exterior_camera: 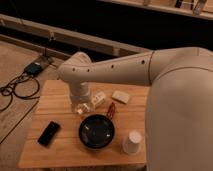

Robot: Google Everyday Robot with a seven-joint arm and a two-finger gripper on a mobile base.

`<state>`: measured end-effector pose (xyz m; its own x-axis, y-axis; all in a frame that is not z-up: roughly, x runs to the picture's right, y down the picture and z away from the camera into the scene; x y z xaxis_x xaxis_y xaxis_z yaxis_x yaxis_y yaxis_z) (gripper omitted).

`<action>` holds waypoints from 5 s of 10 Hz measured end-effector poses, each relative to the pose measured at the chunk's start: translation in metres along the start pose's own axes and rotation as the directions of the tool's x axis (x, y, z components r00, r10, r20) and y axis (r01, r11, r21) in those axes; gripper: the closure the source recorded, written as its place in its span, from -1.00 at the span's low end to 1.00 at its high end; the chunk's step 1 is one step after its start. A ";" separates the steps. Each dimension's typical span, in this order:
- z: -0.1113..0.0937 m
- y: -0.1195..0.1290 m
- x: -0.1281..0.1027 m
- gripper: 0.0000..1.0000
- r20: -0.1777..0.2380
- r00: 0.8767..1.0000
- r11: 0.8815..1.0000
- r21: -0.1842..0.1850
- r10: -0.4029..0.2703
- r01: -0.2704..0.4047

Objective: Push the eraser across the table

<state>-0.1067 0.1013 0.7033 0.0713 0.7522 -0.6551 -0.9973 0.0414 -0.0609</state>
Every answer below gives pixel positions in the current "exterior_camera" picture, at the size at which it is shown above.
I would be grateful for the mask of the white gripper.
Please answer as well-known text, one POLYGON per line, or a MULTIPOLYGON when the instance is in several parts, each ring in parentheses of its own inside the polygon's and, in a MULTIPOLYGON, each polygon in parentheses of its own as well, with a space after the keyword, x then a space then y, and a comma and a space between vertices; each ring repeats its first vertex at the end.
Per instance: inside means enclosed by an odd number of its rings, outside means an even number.
POLYGON ((82 115, 93 110, 91 92, 86 94, 70 94, 71 110, 74 114, 82 115))

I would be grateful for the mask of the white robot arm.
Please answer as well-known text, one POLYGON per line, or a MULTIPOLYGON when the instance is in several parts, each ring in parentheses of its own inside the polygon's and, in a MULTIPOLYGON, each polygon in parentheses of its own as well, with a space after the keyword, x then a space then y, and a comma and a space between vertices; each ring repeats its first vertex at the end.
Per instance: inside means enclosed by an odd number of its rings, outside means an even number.
POLYGON ((212 51, 173 48, 101 62, 77 52, 58 74, 77 103, 89 99, 90 82, 147 86, 147 170, 213 171, 212 51))

